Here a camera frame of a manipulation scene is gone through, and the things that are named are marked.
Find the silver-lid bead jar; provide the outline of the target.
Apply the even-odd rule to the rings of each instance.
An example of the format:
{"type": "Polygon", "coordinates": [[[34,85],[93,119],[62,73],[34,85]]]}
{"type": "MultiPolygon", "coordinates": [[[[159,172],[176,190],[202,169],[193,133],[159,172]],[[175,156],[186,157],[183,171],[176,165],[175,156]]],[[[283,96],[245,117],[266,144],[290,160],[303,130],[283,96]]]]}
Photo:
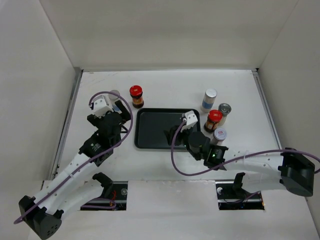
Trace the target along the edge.
{"type": "Polygon", "coordinates": [[[211,111],[215,99],[217,97],[217,91],[214,88],[208,88],[205,93],[201,103],[201,110],[204,113],[208,113],[211,111]]]}
{"type": "Polygon", "coordinates": [[[120,101],[121,99],[119,98],[119,95],[120,95],[120,93],[117,91],[117,90],[111,90],[111,92],[112,93],[115,93],[116,95],[114,95],[114,94],[108,94],[108,98],[109,98],[109,100],[110,100],[110,102],[111,102],[111,105],[112,105],[112,108],[113,108],[113,110],[115,111],[115,112],[120,112],[120,109],[117,107],[117,105],[116,105],[116,102],[117,101],[120,101]]]}

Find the black-cap clear bottle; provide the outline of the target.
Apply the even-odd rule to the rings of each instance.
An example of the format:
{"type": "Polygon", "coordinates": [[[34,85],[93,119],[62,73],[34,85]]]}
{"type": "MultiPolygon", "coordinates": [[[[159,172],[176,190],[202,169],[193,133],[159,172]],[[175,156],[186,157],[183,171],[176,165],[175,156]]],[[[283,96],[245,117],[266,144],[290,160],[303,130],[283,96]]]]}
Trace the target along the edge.
{"type": "Polygon", "coordinates": [[[113,103],[113,109],[115,112],[119,113],[119,114],[127,114],[127,108],[123,105],[121,100],[117,100],[113,103]]]}

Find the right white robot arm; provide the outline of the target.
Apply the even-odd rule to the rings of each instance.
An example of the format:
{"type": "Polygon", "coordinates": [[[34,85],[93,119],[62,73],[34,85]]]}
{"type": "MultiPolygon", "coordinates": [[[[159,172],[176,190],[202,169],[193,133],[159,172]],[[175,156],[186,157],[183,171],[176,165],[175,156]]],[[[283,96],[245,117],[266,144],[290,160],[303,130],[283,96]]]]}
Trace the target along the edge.
{"type": "Polygon", "coordinates": [[[265,150],[255,153],[237,152],[227,160],[228,147],[216,145],[200,131],[174,126],[164,131],[172,149],[182,145],[209,171],[237,171],[232,192],[238,198],[267,190],[287,190],[302,197],[314,193],[315,164],[309,153],[294,148],[265,150]]]}

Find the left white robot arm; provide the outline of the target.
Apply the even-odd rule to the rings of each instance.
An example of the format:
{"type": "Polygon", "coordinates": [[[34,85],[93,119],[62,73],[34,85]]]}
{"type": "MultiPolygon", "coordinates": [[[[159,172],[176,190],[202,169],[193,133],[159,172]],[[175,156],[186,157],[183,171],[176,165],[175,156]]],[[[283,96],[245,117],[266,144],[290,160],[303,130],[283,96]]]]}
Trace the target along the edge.
{"type": "Polygon", "coordinates": [[[88,116],[96,132],[80,147],[67,167],[34,196],[25,195],[18,202],[20,217],[13,223],[24,222],[42,239],[52,237],[68,214],[84,207],[89,201],[108,199],[112,195],[113,181],[98,168],[109,158],[114,149],[128,137],[133,122],[130,110],[108,112],[98,117],[88,116]]]}

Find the red-white label lid jar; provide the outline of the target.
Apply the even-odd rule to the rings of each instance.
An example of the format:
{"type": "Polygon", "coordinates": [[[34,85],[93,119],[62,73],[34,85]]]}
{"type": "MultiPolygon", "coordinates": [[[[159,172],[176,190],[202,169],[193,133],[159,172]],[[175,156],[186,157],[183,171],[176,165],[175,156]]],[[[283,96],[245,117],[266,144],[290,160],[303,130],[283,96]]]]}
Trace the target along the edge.
{"type": "Polygon", "coordinates": [[[218,145],[219,143],[223,142],[226,138],[227,131],[224,128],[219,127],[214,130],[210,143],[213,145],[218,145]]]}

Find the right red-lid chili sauce jar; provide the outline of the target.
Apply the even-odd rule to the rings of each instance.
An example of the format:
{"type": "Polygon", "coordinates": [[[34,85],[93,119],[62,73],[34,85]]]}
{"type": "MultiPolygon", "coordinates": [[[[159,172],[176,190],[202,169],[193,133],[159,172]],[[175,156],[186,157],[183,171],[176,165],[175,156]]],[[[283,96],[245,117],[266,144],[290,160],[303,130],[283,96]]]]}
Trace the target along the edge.
{"type": "Polygon", "coordinates": [[[211,110],[208,113],[207,120],[204,124],[204,129],[208,133],[212,133],[215,131],[215,129],[218,127],[218,123],[222,120],[223,115],[219,110],[211,110]]]}

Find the red-lid chili sauce jar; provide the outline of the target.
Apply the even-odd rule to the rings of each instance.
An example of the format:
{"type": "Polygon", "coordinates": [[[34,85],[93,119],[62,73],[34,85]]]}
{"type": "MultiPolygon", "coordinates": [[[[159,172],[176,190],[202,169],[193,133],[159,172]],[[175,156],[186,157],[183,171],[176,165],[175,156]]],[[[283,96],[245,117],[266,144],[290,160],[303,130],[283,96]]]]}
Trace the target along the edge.
{"type": "Polygon", "coordinates": [[[218,123],[222,120],[223,115],[219,110],[211,110],[208,113],[207,120],[204,124],[204,129],[208,133],[212,133],[215,131],[215,129],[218,127],[218,123]]]}
{"type": "Polygon", "coordinates": [[[132,98],[132,105],[136,109],[140,109],[144,106],[143,89],[139,85],[133,85],[129,89],[130,96],[132,98]]]}

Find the black rectangular tray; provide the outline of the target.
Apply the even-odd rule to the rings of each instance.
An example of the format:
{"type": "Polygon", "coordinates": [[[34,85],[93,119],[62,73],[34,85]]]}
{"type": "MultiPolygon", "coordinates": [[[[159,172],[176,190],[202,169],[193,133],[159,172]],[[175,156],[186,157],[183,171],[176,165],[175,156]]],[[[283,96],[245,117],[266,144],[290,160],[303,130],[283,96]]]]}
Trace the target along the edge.
{"type": "Polygon", "coordinates": [[[182,114],[193,111],[199,118],[196,109],[190,108],[141,108],[136,115],[134,144],[139,149],[169,150],[164,131],[178,126],[182,114]]]}

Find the left red-lid chili sauce jar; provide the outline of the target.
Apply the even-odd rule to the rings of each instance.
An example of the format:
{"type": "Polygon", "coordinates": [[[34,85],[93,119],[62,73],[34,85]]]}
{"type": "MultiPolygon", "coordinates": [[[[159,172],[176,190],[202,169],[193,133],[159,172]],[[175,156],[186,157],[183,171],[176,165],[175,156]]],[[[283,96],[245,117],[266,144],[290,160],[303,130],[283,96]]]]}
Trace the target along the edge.
{"type": "Polygon", "coordinates": [[[143,89],[139,85],[133,85],[129,89],[130,96],[132,98],[132,105],[136,109],[140,109],[144,106],[143,89]]]}

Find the silver-cap seasoning bottle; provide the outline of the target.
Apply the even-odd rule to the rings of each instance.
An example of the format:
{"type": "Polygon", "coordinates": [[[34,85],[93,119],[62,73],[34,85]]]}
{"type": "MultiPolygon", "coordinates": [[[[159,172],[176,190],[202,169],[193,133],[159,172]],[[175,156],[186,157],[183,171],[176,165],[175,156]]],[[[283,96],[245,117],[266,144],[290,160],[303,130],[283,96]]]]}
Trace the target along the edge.
{"type": "Polygon", "coordinates": [[[227,119],[227,116],[230,114],[230,112],[232,111],[232,108],[231,106],[228,104],[228,103],[221,103],[219,106],[218,106],[218,110],[221,112],[222,114],[222,118],[220,120],[220,122],[218,123],[219,126],[223,126],[226,119],[227,119]]]}

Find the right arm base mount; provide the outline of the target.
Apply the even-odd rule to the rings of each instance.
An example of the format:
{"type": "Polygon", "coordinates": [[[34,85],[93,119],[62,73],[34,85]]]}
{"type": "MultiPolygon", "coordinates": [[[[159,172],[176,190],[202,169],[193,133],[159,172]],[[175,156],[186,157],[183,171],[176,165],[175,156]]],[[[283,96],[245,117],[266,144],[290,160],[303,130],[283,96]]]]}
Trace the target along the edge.
{"type": "Polygon", "coordinates": [[[260,192],[250,193],[242,188],[244,172],[238,173],[234,181],[217,181],[215,183],[217,204],[221,211],[265,210],[260,192]]]}

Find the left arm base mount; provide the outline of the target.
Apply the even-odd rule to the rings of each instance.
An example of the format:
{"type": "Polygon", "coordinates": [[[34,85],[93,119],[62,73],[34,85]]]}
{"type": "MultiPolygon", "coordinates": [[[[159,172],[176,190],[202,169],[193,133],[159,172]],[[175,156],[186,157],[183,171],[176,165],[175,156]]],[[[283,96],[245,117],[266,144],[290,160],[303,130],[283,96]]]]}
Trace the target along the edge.
{"type": "Polygon", "coordinates": [[[128,181],[113,181],[104,173],[96,173],[93,180],[98,181],[103,190],[99,197],[83,205],[81,211],[125,211],[129,190],[128,181]]]}

